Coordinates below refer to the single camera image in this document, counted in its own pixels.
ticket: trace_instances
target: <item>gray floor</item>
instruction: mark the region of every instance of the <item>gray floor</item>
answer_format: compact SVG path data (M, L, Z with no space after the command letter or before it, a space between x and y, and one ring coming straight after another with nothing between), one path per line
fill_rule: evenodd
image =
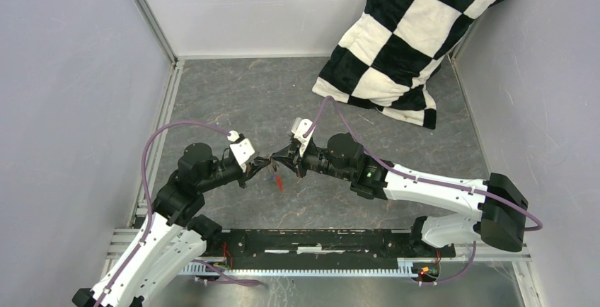
M213 59L186 61L171 122L194 119L244 133L262 154L288 144L295 117L313 119L322 98L311 92L327 58ZM471 118L453 70L442 70L427 82L437 102L437 128L428 130L348 105L342 111L355 132L380 157L415 170L460 178L487 176ZM327 109L313 136L319 146L338 132L341 121ZM209 144L221 155L227 140L207 129L179 127L168 133L156 187L175 169L183 149ZM366 200L350 184L308 174L302 180L282 169L280 192L267 172L248 188L237 184L205 194L202 213L224 228L405 228L422 215L445 211L412 202Z

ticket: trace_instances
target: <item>white bracket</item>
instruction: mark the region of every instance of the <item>white bracket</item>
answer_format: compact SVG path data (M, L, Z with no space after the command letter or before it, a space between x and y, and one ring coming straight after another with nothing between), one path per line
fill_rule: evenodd
M167 226L167 219L160 214L152 215L152 225L147 226L148 219L142 224L142 228L136 234L133 241L129 244L126 251L121 255L121 258L115 266L92 288L94 299L98 300L104 292L105 297L102 300L103 306L128 306L134 298L134 292L141 285L140 282L146 276L148 271L154 265L156 259L161 252L170 243L171 240L181 231L181 227L174 224ZM146 228L151 229L151 233L146 238L146 242L140 243L139 240ZM112 279L115 272L121 267L125 258L133 251L135 247L140 245L135 256L129 264L123 269L117 281L109 289L105 289L107 283Z
M313 137L314 130L308 134L307 137L303 135L308 131L308 129L313 125L313 122L309 119L302 119L297 117L292 125L292 134L294 135L294 139L300 142L300 157L304 156L304 152L306 151L306 147L308 147L308 143Z
M422 239L428 245L442 248L452 243L481 242L481 237L473 230L477 221L460 214L442 217L427 217L421 230Z
M242 168L242 171L245 172L247 168L246 164L254 158L254 156L256 155L256 150L254 150L252 143L247 138L236 143L236 141L238 141L239 138L240 134L238 134L238 132L234 130L231 130L229 132L229 136L227 137L229 141L233 142L232 144L229 144L229 148L233 153L233 157L236 158L236 161L238 161L240 168Z
M431 206L451 210L475 221L481 221L481 210L479 210L478 205L485 201L485 196L419 181L422 178L428 178L469 188L486 190L487 186L483 184L483 180L447 178L439 175L421 173L402 167L399 164L395 164L393 168L402 173L411 174L415 176L417 180L404 178L391 171L388 172L388 175L386 175L386 182L388 185L383 189L383 192L388 199L399 199L429 204Z
M154 264L134 296L151 301L190 261L206 251L206 241L195 231L185 230Z

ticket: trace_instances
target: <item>wire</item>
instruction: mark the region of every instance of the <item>wire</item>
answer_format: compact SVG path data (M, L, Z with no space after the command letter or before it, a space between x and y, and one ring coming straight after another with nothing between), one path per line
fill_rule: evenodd
M475 261L475 252L477 250L477 242L473 241L473 252L471 253L471 257L469 258L467 265L457 274L455 274L454 276L451 276L447 279L443 279L441 281L435 281L435 282L419 282L419 286L437 286L438 284L445 284L447 282L450 281L454 281L460 277L462 277L465 273L467 273L467 271L471 268L471 266L473 265L473 262Z
M142 247L141 245L146 242L146 238L148 237L148 234L150 233L150 229L152 228L152 217L153 217L152 214L154 213L154 210L152 208L152 198L150 196L150 189L148 188L148 178L146 175L146 163L147 163L146 160L148 158L148 151L150 149L150 146L152 145L152 142L160 133L167 130L168 128L175 127L178 125L196 125L199 127L208 128L212 131L218 132L225 136L229 136L229 132L224 129L215 127L214 125L210 125L208 123L194 121L194 120L183 120L183 121L165 124L164 126L158 128L150 136L150 138L146 142L146 145L144 146L144 150L142 151L142 187L144 188L144 197L146 198L146 203L148 206L148 213L146 216L146 229L144 230L144 233L142 234L141 238L139 238L138 243L135 245L135 247L133 248L131 253L125 258L123 263L119 266L119 268L117 268L117 271L114 273L112 278L108 281L105 288L102 290L102 293L98 297L98 300L94 303L93 307L99 307L102 304L102 300L106 297L105 291L107 291L107 290L110 291L110 289L113 287L113 284L115 284L115 282L117 281L117 278L121 275L123 270L125 270L126 266L131 262L133 257L137 254L139 249Z
M399 171L398 169L394 169L390 166L388 166L385 162L383 162L375 153L371 152L365 145L364 143L361 141L361 139L352 131L352 128L350 128L350 126L348 125L348 121L345 119L344 115L342 114L342 112L340 111L340 108L338 107L338 103L335 102L335 99L331 96L327 96L325 97L325 99L323 100L323 102L321 102L321 107L319 108L317 115L315 116L315 119L313 121L313 124L309 127L308 131L303 135L303 137L308 137L309 134L315 129L315 127L317 126L317 123L319 121L319 119L321 118L321 115L323 114L323 111L325 110L325 105L327 104L327 102L330 101L331 104L333 104L333 107L335 108L335 111L337 111L337 114L340 116L340 119L342 120L342 122L344 123L344 126L346 126L346 129L348 130L348 132L350 133L350 135L352 136L352 138L354 138L354 140L357 143L362 144L362 146L364 147L365 152L367 152L377 163L379 163L380 166L382 166L383 168L385 168L387 171L392 172L396 175L400 175L404 178L410 178L411 180L414 180L415 182L421 182L421 183L428 183L430 185L438 185L441 187L447 187L447 188L452 188L452 189L457 189L457 190L464 190L466 192L471 192L471 190L473 190L471 187L468 187L466 185L457 185L455 183L448 183L448 182L444 182L444 181L439 181L439 180L433 180L430 178L422 178L422 177L417 177L408 173L403 173L402 171ZM481 190L481 189L475 189L473 190L474 193L476 194L480 194L486 197L489 197L490 199L494 199L500 203L503 203L505 205L507 205L508 207L516 210L517 212L519 212L520 214L530 218L530 220L532 220L533 222L536 223L536 226L533 227L525 227L525 231L539 231L540 229L542 229L543 224L542 221L540 221L540 219L538 219L537 217L535 217L532 213L526 211L525 209L517 206L516 204L510 202L509 200L500 197L496 194L493 194L491 192L487 192L485 190Z
M197 262L197 263L203 264L204 266L208 267L213 272L216 272L220 277L227 280L227 281L207 281L206 282L207 284L238 284L238 285L244 286L244 287L254 287L254 286L259 286L259 285L263 284L262 282L260 282L258 280L234 279L233 277L230 277L229 275L223 273L223 270L221 270L220 268L216 268L215 266L209 264L206 261L192 260L192 262Z

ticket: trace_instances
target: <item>metal bar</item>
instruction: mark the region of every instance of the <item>metal bar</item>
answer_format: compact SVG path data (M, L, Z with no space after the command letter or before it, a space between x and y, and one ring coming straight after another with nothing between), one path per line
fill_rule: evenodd
M127 249L129 243L134 239L137 234L137 229L115 229L110 246L108 248L108 258L114 259L119 256ZM471 245L459 244L455 245L456 257L442 258L443 262L464 262L471 256ZM430 257L415 257L415 258L401 258L400 261L406 260L411 262L431 262ZM527 245L523 245L523 249L520 252L505 252L503 250L496 249L485 243L477 244L477 253L475 254L476 262L530 262L531 256Z
M177 60L178 60L177 55L173 51L171 44L169 44L167 37L165 36L165 33L161 29L161 26L158 24L158 21L156 20L154 13L150 9L150 5L148 5L148 1L147 0L134 0L134 1L135 1L135 4L137 5L137 7L139 8L140 12L142 13L144 20L146 20L146 23L150 27L150 30L152 30L154 37L156 37L156 39L158 40L158 44L161 46L161 49L163 50L167 59L169 61L171 61L172 64L177 63Z
M517 277L519 290L525 307L544 307L542 295L539 293L532 275L531 263L513 262L514 274Z
M179 83L181 80L181 74L183 72L184 63L185 63L185 60L180 60L179 62L177 62L175 68L173 69L173 72L171 73L171 77L169 78L169 81L168 81L166 89L165 89L165 96L163 97L163 100L161 102L161 111L158 114L158 118L156 119L156 124L154 125L153 131L158 129L159 127L169 123L171 120L171 115L173 113L173 107L175 106L175 99L176 99L177 92L179 89ZM161 156L163 153L163 146L165 143L166 134L167 134L167 132L161 134L161 136L158 137L158 140L152 144L152 147L150 148L150 151L149 151L147 169L150 170L150 174L148 177L150 193L152 193L152 190L154 188L154 182L156 180L156 173L158 172L158 165L160 163ZM133 210L131 213L131 217L132 217L132 219L130 221L131 225L133 224L133 222L137 216L145 216L146 215L146 213L147 213L146 207L147 207L147 205L146 205L146 202L144 199L144 189L142 188L142 178L140 177L138 185L137 185L136 204L133 207Z

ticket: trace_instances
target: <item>red object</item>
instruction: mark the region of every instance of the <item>red object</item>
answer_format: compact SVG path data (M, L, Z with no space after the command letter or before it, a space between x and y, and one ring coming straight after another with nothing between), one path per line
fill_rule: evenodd
M279 187L279 191L283 191L283 182L281 181L281 177L278 174L275 174L275 181L277 181L277 186Z

